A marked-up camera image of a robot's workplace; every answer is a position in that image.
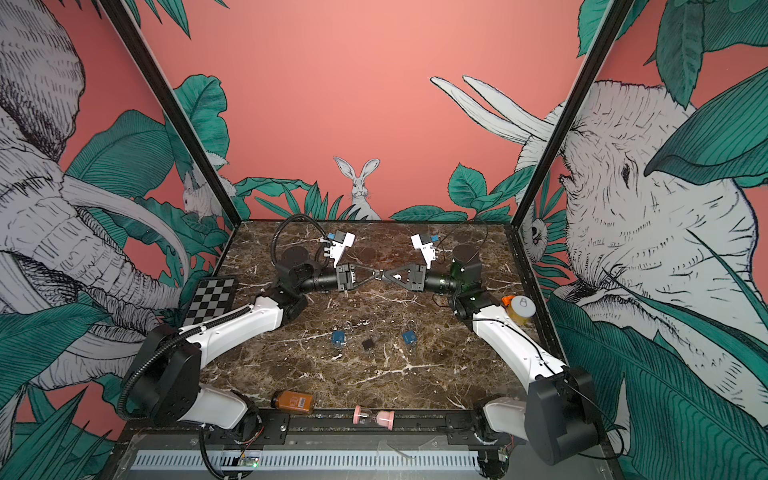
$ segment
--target rabbit ear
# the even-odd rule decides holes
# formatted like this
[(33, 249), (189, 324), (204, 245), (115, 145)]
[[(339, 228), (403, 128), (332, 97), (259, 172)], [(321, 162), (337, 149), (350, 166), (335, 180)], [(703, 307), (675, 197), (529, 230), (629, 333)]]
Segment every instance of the rabbit ear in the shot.
[(184, 174), (184, 188), (186, 188), (187, 190), (193, 190), (193, 188), (192, 188), (192, 176), (190, 176), (189, 172)]
[(341, 170), (341, 173), (344, 174), (345, 177), (352, 180), (357, 178), (357, 175), (355, 175), (355, 169), (352, 168), (352, 165), (350, 165), (346, 160), (338, 157), (334, 157), (333, 160), (335, 160), (339, 165), (339, 170)]
[(379, 164), (381, 161), (378, 158), (373, 158), (372, 160), (368, 160), (366, 162), (366, 166), (362, 168), (362, 173), (360, 174), (360, 178), (368, 177), (370, 174), (373, 173), (373, 171), (377, 168), (379, 168)]

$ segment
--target checkerboard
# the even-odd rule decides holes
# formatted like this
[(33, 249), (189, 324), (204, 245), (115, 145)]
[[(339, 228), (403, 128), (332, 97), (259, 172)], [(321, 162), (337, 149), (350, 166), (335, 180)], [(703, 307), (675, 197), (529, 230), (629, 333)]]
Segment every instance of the checkerboard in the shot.
[(184, 325), (205, 322), (232, 310), (237, 291), (234, 276), (209, 276), (197, 282)]

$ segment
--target rabbit illustration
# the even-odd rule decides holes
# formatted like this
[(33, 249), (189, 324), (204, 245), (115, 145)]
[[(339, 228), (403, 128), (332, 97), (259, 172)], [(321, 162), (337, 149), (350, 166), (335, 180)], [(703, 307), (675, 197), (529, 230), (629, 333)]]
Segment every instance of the rabbit illustration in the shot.
[[(227, 161), (220, 155), (211, 152), (206, 152), (206, 155), (208, 156), (208, 161), (216, 170), (227, 164)], [(218, 171), (216, 175), (221, 180), (221, 185), (224, 187), (227, 195), (233, 197), (237, 194), (237, 189), (231, 182), (219, 175)], [(197, 183), (198, 188), (194, 187), (192, 180)], [(187, 213), (194, 212), (200, 218), (210, 215), (221, 217), (221, 204), (207, 183), (200, 168), (196, 164), (192, 164), (192, 175), (190, 176), (189, 172), (184, 175), (184, 211)]]
[(355, 169), (352, 168), (346, 160), (334, 157), (333, 160), (339, 165), (339, 170), (345, 177), (352, 180), (352, 209), (351, 212), (358, 210), (355, 220), (381, 220), (382, 218), (368, 204), (368, 189), (366, 188), (366, 177), (379, 168), (381, 163), (378, 158), (366, 162), (362, 172), (358, 177), (355, 175)]

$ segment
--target white bracket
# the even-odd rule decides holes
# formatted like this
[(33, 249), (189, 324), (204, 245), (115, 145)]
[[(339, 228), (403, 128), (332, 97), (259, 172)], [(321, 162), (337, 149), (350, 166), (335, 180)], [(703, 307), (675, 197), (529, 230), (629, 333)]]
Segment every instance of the white bracket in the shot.
[(437, 258), (434, 242), (437, 241), (437, 236), (430, 237), (426, 233), (416, 234), (411, 237), (411, 243), (413, 248), (422, 251), (424, 261), (427, 262), (427, 268), (432, 266), (432, 261)]

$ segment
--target elephant illustration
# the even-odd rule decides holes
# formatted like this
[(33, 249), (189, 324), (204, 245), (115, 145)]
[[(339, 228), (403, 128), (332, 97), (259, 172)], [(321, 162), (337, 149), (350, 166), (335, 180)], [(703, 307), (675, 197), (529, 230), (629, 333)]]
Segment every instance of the elephant illustration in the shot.
[[(0, 0), (0, 18), (0, 313), (35, 313), (87, 293), (112, 324), (94, 324), (31, 383), (50, 390), (107, 373), (123, 376), (158, 324), (154, 310), (178, 307), (181, 288), (137, 270), (88, 209), (157, 231), (180, 254), (186, 280), (184, 246), (130, 199), (61, 171), (84, 92), (82, 63), (40, 0)], [(23, 398), (22, 387), (0, 408), (0, 465), (11, 452)]]

